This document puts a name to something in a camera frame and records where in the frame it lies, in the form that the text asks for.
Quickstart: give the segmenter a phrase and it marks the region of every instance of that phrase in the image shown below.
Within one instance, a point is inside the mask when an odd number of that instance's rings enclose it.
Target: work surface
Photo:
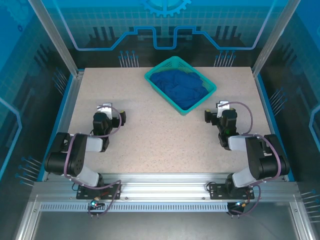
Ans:
[[[149,67],[86,68],[69,133],[89,134],[97,106],[112,103],[126,112],[126,124],[113,136],[106,152],[87,152],[85,164],[99,173],[228,173],[248,165],[247,154],[220,146],[218,129],[205,122],[206,109],[220,100],[239,101],[253,114],[252,133],[270,129],[249,67],[196,67],[217,86],[216,92],[181,116],[144,75]],[[237,131],[246,132],[250,115],[236,109]]]

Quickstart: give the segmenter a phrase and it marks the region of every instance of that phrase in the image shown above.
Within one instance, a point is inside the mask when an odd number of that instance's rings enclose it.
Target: gear logo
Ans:
[[[141,0],[141,4],[150,14],[166,18],[168,15],[173,17],[174,14],[180,14],[180,10],[185,10],[186,5],[191,4],[191,0]]]
[[[28,19],[29,7],[27,0],[0,0],[0,7],[6,7],[11,17],[19,24],[24,26]]]

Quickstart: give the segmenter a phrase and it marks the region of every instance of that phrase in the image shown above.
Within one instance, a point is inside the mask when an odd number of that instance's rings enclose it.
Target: blue towel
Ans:
[[[180,70],[155,72],[150,80],[183,110],[191,108],[209,93],[195,72],[185,73]]]

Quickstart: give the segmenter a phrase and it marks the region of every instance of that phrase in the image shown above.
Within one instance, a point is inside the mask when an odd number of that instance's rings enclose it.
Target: enclosure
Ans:
[[[318,239],[319,11],[316,0],[0,1],[1,239]],[[216,86],[184,116],[145,79],[173,56]],[[205,122],[221,100],[248,105],[251,132],[275,134],[290,164],[239,219],[226,214],[238,200],[206,188],[248,166]],[[57,133],[91,134],[105,103],[126,121],[85,164],[122,186],[91,219],[45,159]],[[231,107],[242,134],[248,111]]]

